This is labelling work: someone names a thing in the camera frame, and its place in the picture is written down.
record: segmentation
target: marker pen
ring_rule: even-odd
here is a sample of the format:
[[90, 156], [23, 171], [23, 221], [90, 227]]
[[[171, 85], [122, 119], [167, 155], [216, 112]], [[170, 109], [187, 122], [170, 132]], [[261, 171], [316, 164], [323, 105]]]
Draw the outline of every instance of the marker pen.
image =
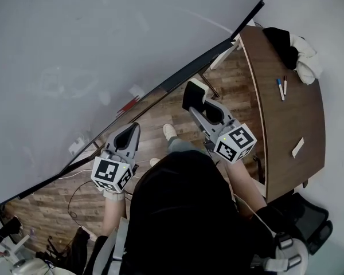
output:
[[282, 88], [282, 84], [280, 83], [280, 80], [277, 79], [277, 85], [279, 86], [279, 91], [280, 91], [280, 95], [282, 97], [282, 101], [284, 101], [284, 94], [283, 94], [283, 88]]
[[287, 76], [284, 76], [284, 95], [287, 95]]

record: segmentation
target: shoe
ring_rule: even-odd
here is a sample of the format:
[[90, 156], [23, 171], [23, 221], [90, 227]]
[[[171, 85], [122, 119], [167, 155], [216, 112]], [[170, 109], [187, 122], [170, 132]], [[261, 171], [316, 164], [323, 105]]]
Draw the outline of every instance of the shoe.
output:
[[160, 159], [157, 158], [151, 158], [150, 159], [150, 166], [153, 167], [154, 165], [156, 165], [159, 161], [161, 161]]
[[166, 123], [165, 125], [163, 125], [163, 134], [165, 135], [167, 140], [170, 140], [170, 138], [177, 136], [176, 130], [169, 123]]

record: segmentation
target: whiteboard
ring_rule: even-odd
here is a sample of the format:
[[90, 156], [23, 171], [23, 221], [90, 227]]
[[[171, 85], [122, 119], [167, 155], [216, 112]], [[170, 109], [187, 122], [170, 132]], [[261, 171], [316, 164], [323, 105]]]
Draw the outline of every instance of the whiteboard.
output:
[[0, 203], [58, 174], [258, 2], [0, 0]]

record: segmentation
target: black cable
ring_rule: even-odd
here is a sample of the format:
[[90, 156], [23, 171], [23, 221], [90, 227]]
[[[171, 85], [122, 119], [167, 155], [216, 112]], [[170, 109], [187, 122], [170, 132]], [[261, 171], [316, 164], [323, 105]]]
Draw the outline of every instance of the black cable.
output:
[[48, 273], [48, 271], [50, 271], [50, 270], [51, 270], [51, 267], [48, 266], [48, 270], [46, 271], [46, 273], [44, 275], [46, 275]]
[[71, 200], [73, 199], [75, 193], [76, 193], [83, 185], [85, 185], [85, 184], [87, 184], [87, 183], [89, 183], [89, 182], [93, 182], [93, 181], [90, 180], [90, 181], [84, 182], [83, 184], [79, 185], [78, 188], [74, 191], [74, 193], [73, 193], [73, 195], [71, 196], [70, 201], [69, 201], [69, 203], [68, 203], [68, 214], [69, 214], [69, 216], [74, 220], [74, 222], [77, 223], [79, 226], [81, 226], [81, 225], [75, 220], [75, 218], [77, 218], [78, 215], [77, 215], [75, 212], [70, 211], [70, 203], [71, 203]]
[[213, 157], [212, 157], [211, 153], [209, 152], [209, 150], [206, 150], [206, 151], [208, 152], [210, 158], [213, 160]]
[[261, 24], [259, 24], [258, 22], [254, 21], [254, 23], [259, 25], [261, 28], [263, 28], [263, 26]]
[[128, 192], [127, 190], [125, 190], [125, 193], [127, 193], [130, 196], [132, 196], [132, 193]]

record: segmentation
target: jeans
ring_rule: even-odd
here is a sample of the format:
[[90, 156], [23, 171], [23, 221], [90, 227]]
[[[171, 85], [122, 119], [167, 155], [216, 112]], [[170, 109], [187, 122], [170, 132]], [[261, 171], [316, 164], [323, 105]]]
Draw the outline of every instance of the jeans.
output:
[[179, 139], [173, 136], [168, 141], [168, 154], [172, 152], [185, 152], [185, 151], [198, 151], [200, 153], [206, 154], [203, 150], [195, 147], [191, 142]]

